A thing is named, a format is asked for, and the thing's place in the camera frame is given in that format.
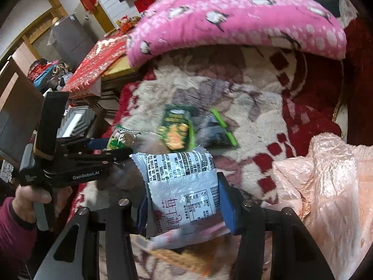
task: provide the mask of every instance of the pink blanket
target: pink blanket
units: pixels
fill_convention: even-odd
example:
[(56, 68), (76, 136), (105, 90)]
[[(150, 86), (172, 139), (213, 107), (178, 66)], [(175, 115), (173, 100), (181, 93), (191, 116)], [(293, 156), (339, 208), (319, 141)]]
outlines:
[(346, 36), (314, 0), (159, 0), (126, 43), (132, 67), (170, 50), (209, 44), (292, 48), (341, 60)]

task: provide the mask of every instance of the pink satin fabric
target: pink satin fabric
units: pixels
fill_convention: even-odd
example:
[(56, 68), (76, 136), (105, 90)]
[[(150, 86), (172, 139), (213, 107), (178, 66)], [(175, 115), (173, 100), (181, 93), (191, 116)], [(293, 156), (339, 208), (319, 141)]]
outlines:
[(336, 280), (348, 280), (373, 241), (373, 147), (332, 133), (311, 139), (306, 157), (273, 163), (279, 204), (292, 207)]

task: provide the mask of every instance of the person's arm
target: person's arm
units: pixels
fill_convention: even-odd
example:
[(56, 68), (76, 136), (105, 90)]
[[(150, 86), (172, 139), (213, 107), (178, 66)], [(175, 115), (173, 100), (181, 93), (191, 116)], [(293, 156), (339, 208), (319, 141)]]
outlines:
[[(60, 212), (72, 193), (71, 187), (57, 194), (55, 209)], [(0, 260), (7, 272), (17, 275), (27, 261), (36, 241), (36, 216), (33, 202), (51, 202), (51, 195), (31, 186), (16, 190), (15, 198), (5, 199), (0, 208)]]

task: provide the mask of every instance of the pile of clothes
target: pile of clothes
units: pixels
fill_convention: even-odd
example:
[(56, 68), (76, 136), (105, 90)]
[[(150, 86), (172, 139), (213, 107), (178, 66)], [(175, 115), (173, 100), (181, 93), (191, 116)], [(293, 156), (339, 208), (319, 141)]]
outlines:
[(46, 59), (38, 59), (31, 64), (27, 77), (43, 94), (49, 88), (60, 91), (72, 74), (64, 60), (48, 62)]

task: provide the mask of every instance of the barcode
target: barcode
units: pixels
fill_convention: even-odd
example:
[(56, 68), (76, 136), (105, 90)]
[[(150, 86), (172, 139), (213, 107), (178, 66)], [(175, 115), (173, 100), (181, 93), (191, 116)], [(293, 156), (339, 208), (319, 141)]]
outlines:
[(219, 185), (210, 188), (212, 194), (212, 200), (214, 200), (215, 209), (218, 209), (220, 206), (219, 199)]

